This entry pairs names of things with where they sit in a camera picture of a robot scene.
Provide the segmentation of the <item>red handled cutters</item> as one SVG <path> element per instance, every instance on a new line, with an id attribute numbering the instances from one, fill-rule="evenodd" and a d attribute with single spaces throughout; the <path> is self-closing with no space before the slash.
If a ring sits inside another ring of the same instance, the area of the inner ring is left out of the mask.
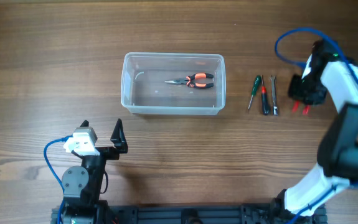
<path id="1" fill-rule="evenodd" d="M 307 105 L 307 104 L 304 104 L 302 101 L 299 101 L 299 100 L 294 101 L 294 105 L 293 105 L 293 108 L 292 108 L 291 112 L 292 113 L 297 112 L 297 110 L 299 109 L 301 104 L 304 105 L 304 108 L 302 110 L 302 114 L 303 115 L 308 115 L 311 106 Z"/>

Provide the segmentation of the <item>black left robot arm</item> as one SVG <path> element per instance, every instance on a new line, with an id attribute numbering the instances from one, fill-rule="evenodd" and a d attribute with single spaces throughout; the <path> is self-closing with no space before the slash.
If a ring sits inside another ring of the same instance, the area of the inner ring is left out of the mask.
<path id="1" fill-rule="evenodd" d="M 63 202 L 57 213 L 57 223 L 118 223 L 118 217 L 108 202 L 100 199 L 103 184 L 108 185 L 105 166 L 128 152 L 122 120 L 118 119 L 110 141 L 112 146 L 96 147 L 97 136 L 85 120 L 67 138 L 64 149 L 82 160 L 79 166 L 68 168 L 62 176 Z"/>

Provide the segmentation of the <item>clear plastic container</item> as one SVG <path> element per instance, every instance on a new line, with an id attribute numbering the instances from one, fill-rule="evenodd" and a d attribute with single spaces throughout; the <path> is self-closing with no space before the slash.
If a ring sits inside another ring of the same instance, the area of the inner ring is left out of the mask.
<path id="1" fill-rule="evenodd" d="M 210 73 L 212 88 L 172 85 L 167 80 Z M 133 114 L 217 115 L 225 106 L 225 61 L 219 54 L 130 52 L 121 76 L 121 104 Z"/>

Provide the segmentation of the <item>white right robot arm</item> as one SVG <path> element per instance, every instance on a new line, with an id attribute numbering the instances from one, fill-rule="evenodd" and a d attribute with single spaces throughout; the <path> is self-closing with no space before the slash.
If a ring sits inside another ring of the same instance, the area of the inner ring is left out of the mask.
<path id="1" fill-rule="evenodd" d="M 313 44 L 302 75 L 293 75 L 288 96 L 309 108 L 323 104 L 327 95 L 338 114 L 318 147 L 317 162 L 271 201 L 270 223 L 325 223 L 324 204 L 358 188 L 358 66 L 340 55 L 335 41 L 321 39 Z"/>

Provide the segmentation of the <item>orange black needle-nose pliers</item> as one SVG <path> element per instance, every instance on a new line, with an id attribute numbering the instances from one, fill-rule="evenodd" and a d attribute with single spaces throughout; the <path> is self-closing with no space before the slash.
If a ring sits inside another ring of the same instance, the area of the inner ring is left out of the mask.
<path id="1" fill-rule="evenodd" d="M 214 83 L 199 83 L 198 80 L 205 80 L 205 79 L 214 79 L 214 75 L 210 73 L 195 73 L 193 75 L 186 76 L 185 78 L 181 79 L 172 79 L 167 80 L 165 83 L 172 84 L 172 85 L 185 85 L 189 88 L 195 89 L 208 89 L 214 86 Z"/>

